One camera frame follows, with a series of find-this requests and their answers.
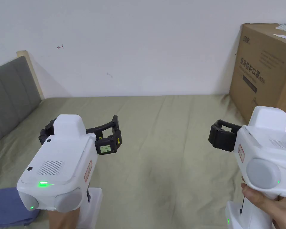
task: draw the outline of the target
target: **green led light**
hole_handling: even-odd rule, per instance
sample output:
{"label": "green led light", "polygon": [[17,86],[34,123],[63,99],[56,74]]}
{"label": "green led light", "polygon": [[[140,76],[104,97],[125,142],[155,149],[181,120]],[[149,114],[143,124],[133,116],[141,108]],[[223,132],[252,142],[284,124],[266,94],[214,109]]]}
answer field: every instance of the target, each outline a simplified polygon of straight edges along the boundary
{"label": "green led light", "polygon": [[40,183],[40,182],[39,182],[38,187],[39,187],[39,188],[46,188],[46,187],[48,187],[48,186],[50,186],[50,185],[53,185],[53,184]]}

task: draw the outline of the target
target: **blue folded cloth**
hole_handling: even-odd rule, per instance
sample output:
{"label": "blue folded cloth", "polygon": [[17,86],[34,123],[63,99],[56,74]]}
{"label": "blue folded cloth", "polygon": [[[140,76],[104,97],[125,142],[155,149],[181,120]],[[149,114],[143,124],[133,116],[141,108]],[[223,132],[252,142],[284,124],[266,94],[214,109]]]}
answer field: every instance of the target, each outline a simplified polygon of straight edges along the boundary
{"label": "blue folded cloth", "polygon": [[16,188],[0,189],[0,228],[29,225],[38,213],[26,209]]}

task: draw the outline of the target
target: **human hand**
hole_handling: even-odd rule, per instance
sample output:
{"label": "human hand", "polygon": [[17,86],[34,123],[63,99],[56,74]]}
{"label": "human hand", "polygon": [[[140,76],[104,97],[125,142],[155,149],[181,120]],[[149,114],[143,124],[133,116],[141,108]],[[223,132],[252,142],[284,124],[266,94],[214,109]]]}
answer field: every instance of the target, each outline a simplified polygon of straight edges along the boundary
{"label": "human hand", "polygon": [[76,229],[80,208],[66,213],[47,211],[50,229]]}
{"label": "human hand", "polygon": [[270,215],[276,229],[286,229],[286,197],[279,196],[277,200],[271,200],[245,183],[242,183],[241,186],[244,196],[255,206]]}

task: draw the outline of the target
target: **wrinkled fabric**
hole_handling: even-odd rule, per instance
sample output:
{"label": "wrinkled fabric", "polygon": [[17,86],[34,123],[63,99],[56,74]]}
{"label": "wrinkled fabric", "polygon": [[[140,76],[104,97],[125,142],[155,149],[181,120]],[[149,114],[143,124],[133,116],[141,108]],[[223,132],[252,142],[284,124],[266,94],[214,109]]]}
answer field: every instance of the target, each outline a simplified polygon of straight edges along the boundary
{"label": "wrinkled fabric", "polygon": [[[119,117],[123,144],[98,157],[90,182],[104,194],[96,228],[226,229],[226,202],[242,203],[233,152],[208,142],[218,119],[245,124],[228,95],[46,99],[0,141],[0,188],[16,186],[59,114],[80,115],[86,128]],[[28,228],[48,226],[42,211]]]}
{"label": "wrinkled fabric", "polygon": [[38,213],[26,209],[16,188],[0,189],[0,228],[29,225]]}

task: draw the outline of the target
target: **red warning label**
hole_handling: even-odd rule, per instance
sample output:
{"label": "red warning label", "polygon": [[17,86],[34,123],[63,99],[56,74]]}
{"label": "red warning label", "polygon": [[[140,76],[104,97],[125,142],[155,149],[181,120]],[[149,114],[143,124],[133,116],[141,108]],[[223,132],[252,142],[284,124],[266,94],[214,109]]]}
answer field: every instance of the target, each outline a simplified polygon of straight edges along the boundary
{"label": "red warning label", "polygon": [[245,160],[245,152],[244,152],[244,150],[243,150],[241,144],[239,145],[239,150],[238,150],[238,152],[239,152],[239,155],[240,155],[240,159],[242,160],[242,162],[244,162],[244,160]]}
{"label": "red warning label", "polygon": [[88,165],[88,168],[87,168],[87,171],[85,173],[85,176],[84,176],[85,182],[87,182],[87,180],[88,180],[88,177],[89,177],[89,174],[91,172],[91,169],[92,169],[92,161],[90,161],[90,163]]}

